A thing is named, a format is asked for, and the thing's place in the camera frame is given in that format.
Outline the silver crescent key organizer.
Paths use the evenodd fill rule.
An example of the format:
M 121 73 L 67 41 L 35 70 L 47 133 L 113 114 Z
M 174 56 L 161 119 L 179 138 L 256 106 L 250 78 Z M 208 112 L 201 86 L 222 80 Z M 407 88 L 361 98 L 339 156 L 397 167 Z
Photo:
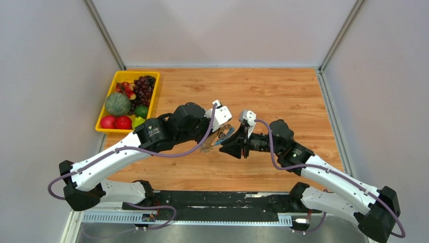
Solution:
M 199 148 L 200 152 L 209 152 L 216 146 L 219 146 L 223 141 L 232 136 L 235 129 L 230 124 L 222 125 L 215 132 L 212 132 L 209 137 L 205 140 L 203 145 Z

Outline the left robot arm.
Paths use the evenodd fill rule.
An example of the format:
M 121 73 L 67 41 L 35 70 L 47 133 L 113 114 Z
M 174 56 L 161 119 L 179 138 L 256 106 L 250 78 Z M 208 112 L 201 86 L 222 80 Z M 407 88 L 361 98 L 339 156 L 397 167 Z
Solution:
M 78 163 L 61 162 L 60 176 L 49 183 L 48 192 L 66 201 L 74 211 L 108 202 L 150 209 L 155 205 L 155 195 L 148 181 L 117 182 L 109 180 L 109 176 L 151 156 L 177 158 L 193 153 L 229 121 L 231 114 L 223 112 L 219 101 L 214 101 L 209 110 L 187 103 L 173 113 L 150 118 L 97 155 Z

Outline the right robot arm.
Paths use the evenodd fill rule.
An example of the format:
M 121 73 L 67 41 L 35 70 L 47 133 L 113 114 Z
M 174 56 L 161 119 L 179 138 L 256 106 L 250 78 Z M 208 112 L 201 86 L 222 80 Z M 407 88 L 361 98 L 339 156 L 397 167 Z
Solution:
M 221 143 L 220 152 L 246 158 L 250 151 L 269 152 L 278 170 L 292 172 L 323 185 L 321 191 L 306 183 L 296 183 L 289 204 L 295 211 L 319 210 L 356 225 L 368 238 L 387 242 L 391 235 L 404 238 L 399 220 L 397 193 L 388 186 L 379 189 L 363 183 L 331 166 L 312 150 L 294 140 L 294 132 L 282 120 L 267 124 L 267 134 L 250 132 L 247 122 Z

